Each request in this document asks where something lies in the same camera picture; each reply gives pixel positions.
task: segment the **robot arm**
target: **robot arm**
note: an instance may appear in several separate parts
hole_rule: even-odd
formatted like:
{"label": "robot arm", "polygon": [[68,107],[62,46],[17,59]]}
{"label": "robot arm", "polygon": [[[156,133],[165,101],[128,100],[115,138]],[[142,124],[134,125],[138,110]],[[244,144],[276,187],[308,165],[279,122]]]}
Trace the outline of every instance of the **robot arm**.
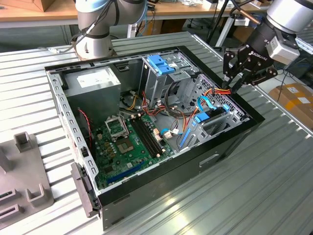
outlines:
{"label": "robot arm", "polygon": [[[236,50],[225,51],[223,88],[228,88],[241,72],[242,78],[231,88],[233,93],[242,85],[257,85],[276,76],[274,61],[288,65],[300,55],[296,33],[312,20],[312,0],[274,0],[267,10],[266,19],[258,22],[246,43]],[[234,58],[237,60],[231,67],[229,63]]]}
{"label": "robot arm", "polygon": [[147,13],[146,0],[76,0],[75,6],[78,27],[83,33],[87,32],[77,38],[77,41],[81,40],[76,51],[82,59],[111,56],[110,26],[135,24]]}

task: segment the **motherboard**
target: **motherboard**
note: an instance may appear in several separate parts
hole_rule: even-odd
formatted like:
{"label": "motherboard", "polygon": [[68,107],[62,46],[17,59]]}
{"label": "motherboard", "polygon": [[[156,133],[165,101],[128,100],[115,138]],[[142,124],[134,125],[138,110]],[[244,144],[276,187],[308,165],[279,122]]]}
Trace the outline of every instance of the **motherboard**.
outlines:
{"label": "motherboard", "polygon": [[[157,128],[148,115],[123,120],[125,126],[115,120],[112,125],[95,129],[95,162],[99,173],[96,182],[99,189],[106,188],[125,177],[143,170],[174,155],[165,140],[157,141]],[[116,133],[126,129],[125,135],[117,139]]]}

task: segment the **wooden table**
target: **wooden table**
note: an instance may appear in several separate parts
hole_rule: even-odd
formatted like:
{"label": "wooden table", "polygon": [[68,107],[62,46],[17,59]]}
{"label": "wooden table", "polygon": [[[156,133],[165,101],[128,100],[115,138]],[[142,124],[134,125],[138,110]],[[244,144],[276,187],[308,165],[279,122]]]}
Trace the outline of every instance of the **wooden table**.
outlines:
{"label": "wooden table", "polygon": [[[0,10],[0,28],[32,27],[48,25],[77,24],[77,11],[73,0],[56,0],[46,12],[36,12],[20,9],[12,6],[3,6]],[[250,4],[243,7],[247,12],[260,12]],[[185,6],[180,2],[160,2],[156,4],[155,20],[189,19],[189,18],[210,18],[214,15],[215,8],[204,8],[202,5],[194,7]],[[224,16],[229,15],[230,9],[226,9]],[[152,18],[148,12],[147,19]]]}

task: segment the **aluminum profile table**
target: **aluminum profile table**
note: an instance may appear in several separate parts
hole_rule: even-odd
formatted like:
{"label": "aluminum profile table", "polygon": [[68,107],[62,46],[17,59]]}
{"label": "aluminum profile table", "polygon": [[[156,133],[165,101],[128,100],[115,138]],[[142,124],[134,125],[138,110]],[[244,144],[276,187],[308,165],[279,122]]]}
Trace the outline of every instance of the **aluminum profile table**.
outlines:
{"label": "aluminum profile table", "polygon": [[[220,56],[188,32],[119,39],[118,54],[187,46],[222,76]],[[70,175],[73,157],[57,117],[44,66],[74,62],[73,51],[38,49],[0,54],[0,141],[35,134],[55,203],[1,235],[102,234],[98,217],[86,218]],[[266,120],[226,160],[190,179],[106,234],[304,234],[313,230],[313,139],[259,88],[239,94]]]}
{"label": "aluminum profile table", "polygon": [[297,33],[295,40],[300,48],[313,55],[313,23],[310,23],[303,31]]}

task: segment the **green circuit board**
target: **green circuit board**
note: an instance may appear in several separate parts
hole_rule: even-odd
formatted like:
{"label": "green circuit board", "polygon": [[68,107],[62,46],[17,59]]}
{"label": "green circuit board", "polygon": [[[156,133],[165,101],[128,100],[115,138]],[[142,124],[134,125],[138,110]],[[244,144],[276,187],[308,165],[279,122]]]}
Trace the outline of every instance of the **green circuit board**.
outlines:
{"label": "green circuit board", "polygon": [[[141,120],[145,123],[150,134],[153,136],[153,129],[156,128],[148,115],[141,117]],[[120,176],[128,171],[132,171],[131,174],[126,173],[125,177],[129,177],[136,172],[143,170],[157,162],[160,162],[167,157],[174,154],[171,147],[167,143],[160,145],[165,150],[160,157],[152,158],[133,129],[129,120],[125,120],[126,127],[129,131],[129,137],[126,139],[113,142],[109,134],[109,130],[104,125],[97,128],[93,135],[95,136],[95,162],[99,169],[99,173],[95,177],[98,189],[106,188],[107,186],[114,184],[124,177],[121,177],[118,181],[112,182],[115,176]],[[113,133],[117,133],[121,130],[121,126],[110,126]]]}

